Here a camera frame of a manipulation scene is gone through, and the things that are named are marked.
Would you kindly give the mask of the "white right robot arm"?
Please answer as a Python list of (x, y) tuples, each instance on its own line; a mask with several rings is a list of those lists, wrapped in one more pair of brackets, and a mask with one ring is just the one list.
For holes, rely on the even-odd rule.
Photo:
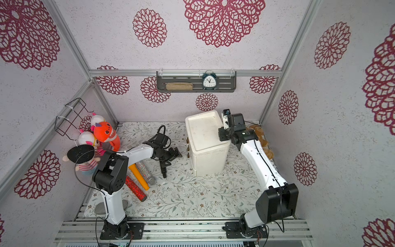
[(241, 113), (222, 111), (223, 127), (219, 128), (221, 142), (231, 141), (252, 167), (263, 193), (255, 209), (240, 217), (242, 231), (252, 230), (268, 222), (294, 216), (299, 190), (289, 184), (270, 162), (254, 130), (248, 129)]

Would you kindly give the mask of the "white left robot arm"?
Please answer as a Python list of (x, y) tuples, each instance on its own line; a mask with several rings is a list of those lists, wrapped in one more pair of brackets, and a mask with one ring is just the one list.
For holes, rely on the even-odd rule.
[(171, 161), (182, 157), (178, 148), (165, 147), (168, 139), (153, 137), (143, 144), (127, 151), (106, 151), (92, 176), (96, 188), (102, 193), (106, 210), (105, 226), (113, 232), (124, 236), (128, 229), (127, 216), (123, 209), (121, 189), (127, 178), (128, 167), (142, 160), (151, 158), (159, 161), (161, 172), (165, 178), (166, 168)]

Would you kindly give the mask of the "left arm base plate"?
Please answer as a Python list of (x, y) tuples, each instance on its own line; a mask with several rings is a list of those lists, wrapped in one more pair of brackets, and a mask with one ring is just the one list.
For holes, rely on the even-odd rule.
[(143, 237), (144, 223), (127, 223), (121, 222), (119, 225), (113, 225), (105, 221), (100, 240), (141, 240)]

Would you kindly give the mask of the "black microphone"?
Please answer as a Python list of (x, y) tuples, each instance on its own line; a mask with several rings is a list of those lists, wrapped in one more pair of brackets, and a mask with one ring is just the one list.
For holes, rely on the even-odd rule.
[(161, 173), (163, 175), (163, 178), (165, 179), (167, 177), (167, 167), (171, 165), (171, 163), (167, 160), (163, 160), (159, 162), (160, 164), (160, 169)]

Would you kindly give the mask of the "red glitter microphone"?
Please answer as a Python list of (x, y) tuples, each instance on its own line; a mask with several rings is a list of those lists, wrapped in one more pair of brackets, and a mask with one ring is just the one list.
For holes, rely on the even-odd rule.
[(144, 202), (147, 199), (147, 195), (133, 182), (133, 180), (129, 176), (126, 176), (125, 184), (140, 200), (140, 202)]

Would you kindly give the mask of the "white three-drawer cabinet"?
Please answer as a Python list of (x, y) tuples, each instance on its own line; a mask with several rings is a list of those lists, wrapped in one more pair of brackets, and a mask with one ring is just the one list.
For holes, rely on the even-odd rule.
[(189, 139), (188, 157), (194, 175), (204, 177), (223, 171), (230, 141), (221, 142), (218, 129), (223, 127), (222, 118), (216, 110), (189, 116), (185, 119)]

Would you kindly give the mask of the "orange microphone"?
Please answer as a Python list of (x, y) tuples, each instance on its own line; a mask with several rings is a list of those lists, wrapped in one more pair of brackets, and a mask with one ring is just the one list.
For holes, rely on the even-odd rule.
[(139, 184), (143, 187), (144, 190), (148, 191), (150, 189), (148, 183), (145, 181), (144, 177), (140, 173), (139, 169), (137, 168), (136, 164), (132, 164), (128, 167), (128, 169), (133, 173), (136, 177)]

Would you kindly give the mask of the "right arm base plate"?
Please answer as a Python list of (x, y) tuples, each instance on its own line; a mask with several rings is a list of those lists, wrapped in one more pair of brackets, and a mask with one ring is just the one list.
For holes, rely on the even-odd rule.
[(266, 225), (260, 225), (256, 227), (248, 227), (244, 215), (242, 215), (238, 222), (225, 222), (225, 226), (222, 227), (226, 232), (228, 239), (238, 238), (266, 238), (268, 237), (268, 230)]

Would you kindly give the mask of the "glitter silver microphone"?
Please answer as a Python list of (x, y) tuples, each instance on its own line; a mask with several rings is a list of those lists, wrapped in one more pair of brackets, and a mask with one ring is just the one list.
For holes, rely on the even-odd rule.
[(153, 174), (148, 170), (146, 165), (143, 162), (137, 162), (136, 166), (140, 172), (140, 174), (143, 176), (145, 181), (149, 186), (153, 186), (156, 184), (156, 178), (153, 176)]

